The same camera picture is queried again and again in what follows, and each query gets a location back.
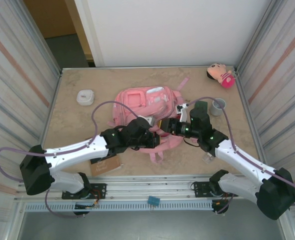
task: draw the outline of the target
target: brown card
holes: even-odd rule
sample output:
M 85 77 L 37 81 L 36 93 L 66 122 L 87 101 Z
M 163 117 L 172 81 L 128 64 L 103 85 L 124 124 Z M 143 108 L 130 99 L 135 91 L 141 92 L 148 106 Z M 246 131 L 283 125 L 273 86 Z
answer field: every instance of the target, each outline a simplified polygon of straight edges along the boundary
M 113 156 L 103 161 L 91 164 L 92 176 L 98 176 L 100 174 L 105 174 L 109 171 L 118 169 L 121 167 L 121 163 L 118 156 Z

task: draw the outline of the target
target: stuffed toy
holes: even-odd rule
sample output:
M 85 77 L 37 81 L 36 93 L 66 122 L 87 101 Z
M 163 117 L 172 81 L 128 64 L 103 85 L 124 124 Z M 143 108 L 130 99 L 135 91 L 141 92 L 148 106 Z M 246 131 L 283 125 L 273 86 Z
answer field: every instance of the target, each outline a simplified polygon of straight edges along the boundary
M 232 71 L 227 71 L 224 64 L 213 63 L 207 68 L 207 76 L 210 79 L 217 80 L 223 88 L 230 88 L 236 82 L 236 79 L 232 75 Z

